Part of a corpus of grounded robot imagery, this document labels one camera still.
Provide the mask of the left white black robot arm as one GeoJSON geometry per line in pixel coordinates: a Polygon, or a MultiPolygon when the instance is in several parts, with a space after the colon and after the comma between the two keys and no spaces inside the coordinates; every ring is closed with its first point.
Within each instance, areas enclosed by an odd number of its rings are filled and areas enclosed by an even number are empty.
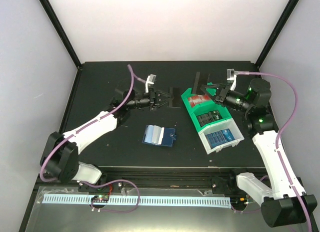
{"type": "Polygon", "coordinates": [[[120,127],[129,118],[132,109],[149,108],[154,111],[174,98],[173,94],[161,90],[142,94],[126,91],[122,101],[112,99],[106,109],[80,127],[65,133],[52,133],[40,160],[41,180],[76,180],[89,183],[95,191],[103,191],[107,187],[107,178],[102,176],[98,167],[80,162],[79,155],[91,143],[120,127]]]}

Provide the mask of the blue card holder wallet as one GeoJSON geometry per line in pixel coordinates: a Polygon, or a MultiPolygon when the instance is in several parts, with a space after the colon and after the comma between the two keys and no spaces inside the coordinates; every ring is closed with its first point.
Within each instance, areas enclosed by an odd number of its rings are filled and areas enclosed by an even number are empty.
{"type": "Polygon", "coordinates": [[[174,128],[147,125],[142,138],[142,143],[154,146],[172,147],[176,140],[174,128]]]}

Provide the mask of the green bin with red cards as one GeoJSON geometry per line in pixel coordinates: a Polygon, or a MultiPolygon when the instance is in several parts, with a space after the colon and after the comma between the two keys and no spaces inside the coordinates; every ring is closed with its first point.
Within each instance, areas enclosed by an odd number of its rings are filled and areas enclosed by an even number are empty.
{"type": "Polygon", "coordinates": [[[195,105],[191,107],[188,102],[188,97],[198,95],[192,93],[192,88],[187,88],[181,95],[182,102],[189,113],[189,115],[194,114],[195,116],[201,115],[203,113],[207,113],[209,111],[213,111],[218,109],[218,105],[215,104],[212,100],[203,102],[201,104],[195,105]]]}

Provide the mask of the green bin with black cards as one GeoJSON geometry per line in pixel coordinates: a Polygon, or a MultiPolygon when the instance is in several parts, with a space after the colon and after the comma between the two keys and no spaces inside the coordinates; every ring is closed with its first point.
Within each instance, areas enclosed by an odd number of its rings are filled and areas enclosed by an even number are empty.
{"type": "Polygon", "coordinates": [[[221,106],[198,107],[191,113],[190,117],[197,132],[232,118],[228,109],[221,106]]]}

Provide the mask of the white bin with blue cards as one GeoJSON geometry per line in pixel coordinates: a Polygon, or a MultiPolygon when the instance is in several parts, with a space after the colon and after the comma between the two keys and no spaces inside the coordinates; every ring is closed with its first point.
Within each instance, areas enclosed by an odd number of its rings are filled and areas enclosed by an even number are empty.
{"type": "Polygon", "coordinates": [[[227,147],[235,147],[244,140],[244,136],[232,118],[207,124],[198,135],[207,154],[218,153],[227,147]]]}

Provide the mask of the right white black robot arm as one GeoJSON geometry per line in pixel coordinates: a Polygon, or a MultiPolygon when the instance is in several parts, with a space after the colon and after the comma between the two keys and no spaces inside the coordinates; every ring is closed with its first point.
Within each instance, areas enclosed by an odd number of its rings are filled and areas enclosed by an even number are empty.
{"type": "Polygon", "coordinates": [[[258,149],[270,186],[253,173],[243,172],[227,181],[232,193],[245,191],[261,208],[269,227],[306,223],[312,231],[310,215],[318,203],[301,185],[280,142],[280,130],[268,109],[271,85],[262,78],[251,80],[247,92],[241,94],[226,84],[202,85],[201,90],[216,104],[243,112],[248,133],[258,149]]]}

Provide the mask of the red white card stack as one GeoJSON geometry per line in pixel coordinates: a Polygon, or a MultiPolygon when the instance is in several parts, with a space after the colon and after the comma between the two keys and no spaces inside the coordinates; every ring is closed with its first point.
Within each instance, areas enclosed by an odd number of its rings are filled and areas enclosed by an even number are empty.
{"type": "Polygon", "coordinates": [[[206,101],[210,101],[210,97],[207,95],[193,95],[188,97],[188,102],[191,107],[194,107],[195,105],[201,104],[206,101]]]}

